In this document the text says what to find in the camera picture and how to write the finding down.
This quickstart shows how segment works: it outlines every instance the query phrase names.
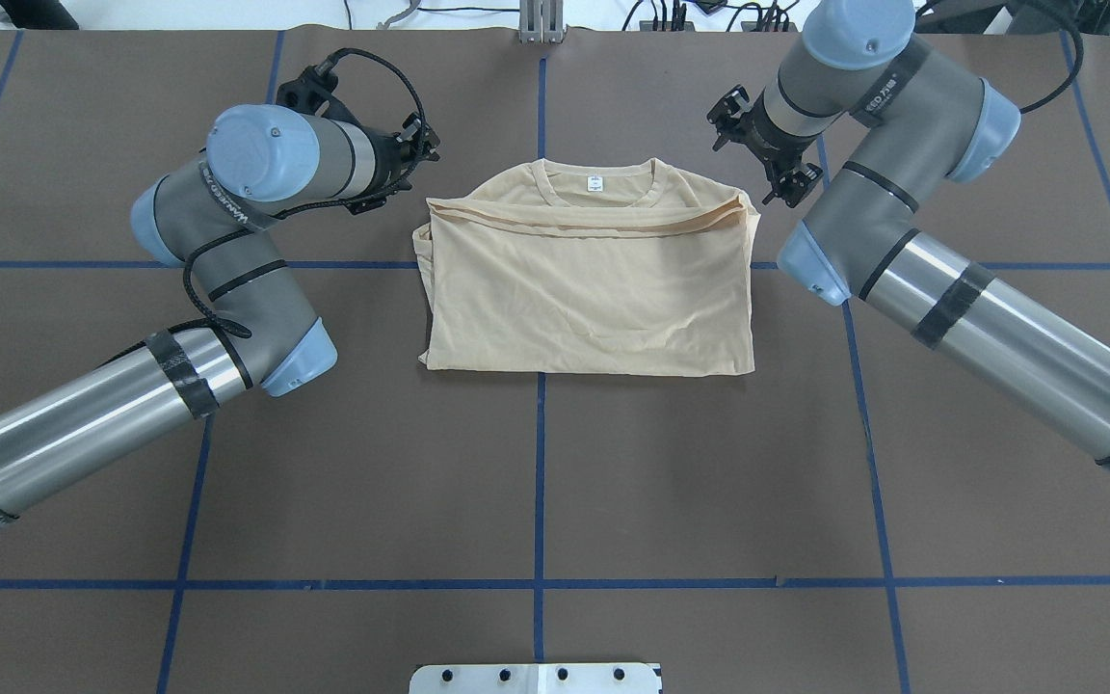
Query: beige t-shirt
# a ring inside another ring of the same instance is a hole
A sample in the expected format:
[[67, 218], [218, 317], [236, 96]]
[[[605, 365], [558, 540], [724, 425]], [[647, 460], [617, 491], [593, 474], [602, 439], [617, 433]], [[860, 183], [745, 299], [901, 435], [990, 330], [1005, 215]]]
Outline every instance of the beige t-shirt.
[[753, 362], [748, 194], [657, 159], [545, 159], [454, 201], [413, 233], [427, 369], [745, 374]]

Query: light blue end cap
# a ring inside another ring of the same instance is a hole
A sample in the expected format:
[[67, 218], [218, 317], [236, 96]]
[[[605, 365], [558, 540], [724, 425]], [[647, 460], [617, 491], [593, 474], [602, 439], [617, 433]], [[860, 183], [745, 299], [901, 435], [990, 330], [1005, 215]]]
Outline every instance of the light blue end cap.
[[135, 233], [135, 242], [142, 245], [144, 251], [149, 251], [157, 259], [157, 262], [168, 268], [181, 268], [182, 260], [173, 255], [169, 245], [162, 241], [162, 232], [157, 228], [157, 187], [162, 184], [162, 179], [145, 190], [135, 203], [131, 207], [131, 232]]
[[916, 31], [910, 0], [824, 0], [807, 14], [803, 46], [838, 70], [868, 70], [895, 59]]
[[317, 375], [333, 368], [336, 363], [336, 346], [327, 338], [323, 319], [316, 319], [316, 324], [303, 335], [290, 356], [281, 361], [273, 373], [268, 374], [263, 383], [264, 391], [273, 399], [280, 399], [296, 386], [314, 381]]
[[983, 79], [979, 122], [975, 124], [970, 144], [966, 145], [966, 154], [961, 154], [961, 161], [948, 172], [948, 179], [966, 183], [986, 172], [1009, 149], [1009, 143], [1018, 135], [1018, 128], [1021, 128], [1021, 111]]
[[294, 198], [316, 175], [320, 138], [284, 105], [234, 105], [208, 132], [208, 168], [229, 192], [248, 201]]
[[825, 303], [838, 306], [850, 299], [850, 286], [846, 285], [846, 281], [829, 263], [825, 251], [820, 250], [819, 243], [816, 243], [811, 231], [803, 221], [796, 224], [778, 254], [778, 266], [811, 293], [819, 295]]

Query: cable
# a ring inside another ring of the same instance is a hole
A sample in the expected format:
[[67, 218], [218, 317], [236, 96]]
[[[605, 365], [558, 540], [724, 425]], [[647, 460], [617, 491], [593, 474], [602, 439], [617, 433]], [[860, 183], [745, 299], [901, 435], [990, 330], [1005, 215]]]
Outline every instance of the cable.
[[[644, 1], [645, 0], [636, 0], [635, 3], [633, 3], [633, 9], [628, 10], [628, 17], [624, 18], [624, 26], [619, 27], [619, 31], [628, 31], [628, 26], [632, 22], [633, 14], [636, 13], [636, 9], [638, 9], [639, 4], [644, 3]], [[654, 10], [654, 21], [657, 22], [657, 10]]]
[[225, 320], [216, 315], [215, 311], [212, 311], [212, 309], [210, 309], [209, 305], [204, 303], [202, 299], [200, 299], [200, 295], [196, 293], [196, 291], [194, 291], [194, 285], [191, 282], [191, 271], [193, 271], [194, 262], [196, 262], [196, 260], [200, 259], [200, 255], [208, 253], [208, 251], [212, 251], [222, 243], [229, 243], [230, 241], [238, 240], [239, 238], [242, 237], [250, 237], [252, 233], [254, 232], [252, 232], [251, 230], [239, 229], [233, 233], [228, 233], [224, 234], [224, 237], [215, 238], [215, 240], [206, 242], [204, 243], [204, 245], [200, 245], [199, 249], [192, 251], [191, 254], [186, 257], [186, 262], [182, 263], [182, 289], [186, 291], [186, 298], [191, 300], [191, 303], [193, 304], [194, 309], [203, 313], [203, 316], [204, 319], [208, 320], [209, 324], [215, 325], [215, 328], [224, 330], [225, 333], [233, 334], [234, 338], [238, 338], [240, 340], [250, 339], [252, 335], [251, 330], [248, 329], [246, 325], [238, 324], [238, 322]]
[[521, 8], [418, 8], [418, 12], [519, 12]]
[[418, 92], [415, 91], [415, 89], [413, 88], [413, 83], [410, 82], [410, 78], [406, 78], [405, 73], [402, 73], [401, 69], [397, 68], [396, 66], [393, 66], [392, 62], [387, 62], [383, 58], [380, 58], [379, 56], [376, 56], [375, 53], [371, 53], [370, 51], [362, 51], [361, 48], [342, 48], [340, 49], [340, 51], [336, 51], [333, 54], [327, 56], [325, 62], [331, 63], [330, 67], [327, 67], [327, 69], [331, 70], [332, 68], [336, 67], [336, 62], [340, 62], [340, 59], [347, 56], [359, 56], [362, 58], [366, 58], [370, 61], [379, 62], [379, 64], [382, 64], [385, 68], [387, 68], [387, 70], [391, 71], [392, 74], [397, 76], [397, 79], [401, 80], [401, 83], [405, 86], [405, 90], [410, 92], [410, 98], [413, 99], [413, 110], [415, 113], [418, 114], [418, 123], [420, 123], [418, 141], [417, 143], [415, 143], [414, 147], [413, 161], [410, 162], [410, 165], [405, 168], [405, 171], [402, 172], [402, 174], [397, 177], [396, 180], [393, 180], [391, 184], [377, 190], [377, 192], [359, 194], [357, 198], [340, 198], [336, 199], [336, 201], [307, 202], [305, 203], [305, 205], [299, 205], [296, 208], [290, 208], [290, 210], [282, 210], [281, 212], [276, 212], [276, 214], [274, 214], [273, 217], [276, 217], [276, 219], [279, 220], [283, 220], [285, 219], [285, 217], [295, 215], [299, 214], [299, 212], [304, 212], [307, 210], [317, 210], [321, 208], [336, 208], [336, 207], [349, 208], [351, 205], [356, 205], [356, 203], [359, 202], [380, 201], [380, 199], [387, 198], [389, 194], [395, 193], [397, 190], [400, 190], [402, 185], [408, 183], [410, 174], [413, 174], [413, 171], [417, 170], [418, 162], [422, 161], [423, 150], [425, 150], [427, 147], [427, 131], [428, 131], [427, 111], [426, 109], [423, 109], [422, 99], [418, 98]]
[[[924, 17], [924, 14], [928, 13], [930, 9], [942, 3], [945, 0], [928, 0], [928, 3], [922, 6], [922, 8], [916, 12], [916, 18]], [[1061, 93], [1064, 93], [1066, 89], [1073, 84], [1074, 80], [1078, 79], [1078, 73], [1082, 71], [1084, 50], [1087, 48], [1082, 42], [1082, 31], [1078, 30], [1078, 26], [1076, 26], [1073, 18], [1070, 18], [1064, 12], [1057, 10], [1057, 8], [1053, 8], [1052, 4], [1046, 3], [1045, 0], [1021, 0], [1021, 3], [1030, 6], [1030, 8], [1035, 8], [1036, 10], [1039, 10], [1039, 12], [1042, 12], [1043, 17], [1052, 19], [1052, 21], [1060, 26], [1062, 30], [1068, 32], [1070, 39], [1073, 40], [1073, 67], [1070, 67], [1070, 74], [1064, 78], [1064, 82], [1058, 84], [1056, 89], [1048, 93], [1047, 97], [1043, 97], [1039, 101], [1035, 101], [1033, 104], [1021, 107], [1020, 111], [1022, 113], [1030, 113], [1031, 111], [1041, 109], [1041, 107], [1048, 105], [1049, 102], [1057, 97], [1060, 97]]]
[[759, 3], [744, 3], [735, 8], [735, 14], [731, 14], [730, 22], [727, 22], [727, 31], [730, 31], [733, 30], [733, 28], [735, 28], [735, 20], [739, 18], [739, 13], [744, 12], [744, 10], [748, 8], [756, 9], [756, 22], [758, 26], [759, 23], [761, 23], [761, 12], [765, 11], [765, 8], [761, 8], [761, 4]]

